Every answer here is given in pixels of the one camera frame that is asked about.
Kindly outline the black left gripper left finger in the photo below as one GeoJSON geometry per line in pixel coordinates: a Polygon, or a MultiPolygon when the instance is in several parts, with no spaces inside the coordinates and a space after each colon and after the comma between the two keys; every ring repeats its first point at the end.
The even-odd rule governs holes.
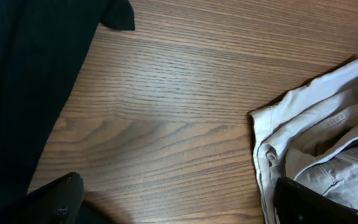
{"type": "Polygon", "coordinates": [[[70,172],[26,195],[15,205],[11,223],[73,224],[83,198],[83,179],[70,172]]]}

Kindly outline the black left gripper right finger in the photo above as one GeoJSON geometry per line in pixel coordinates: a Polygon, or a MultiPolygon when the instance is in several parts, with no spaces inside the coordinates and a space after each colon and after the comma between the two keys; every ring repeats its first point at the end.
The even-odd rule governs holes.
{"type": "Polygon", "coordinates": [[[273,204],[281,224],[358,224],[358,210],[333,202],[287,177],[277,180],[273,204]]]}

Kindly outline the beige khaki shorts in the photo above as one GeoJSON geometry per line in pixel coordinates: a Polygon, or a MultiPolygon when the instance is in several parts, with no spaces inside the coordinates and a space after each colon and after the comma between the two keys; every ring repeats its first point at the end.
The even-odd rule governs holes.
{"type": "Polygon", "coordinates": [[[281,177],[358,210],[358,59],[290,90],[251,117],[267,223],[278,223],[273,195],[281,177]]]}

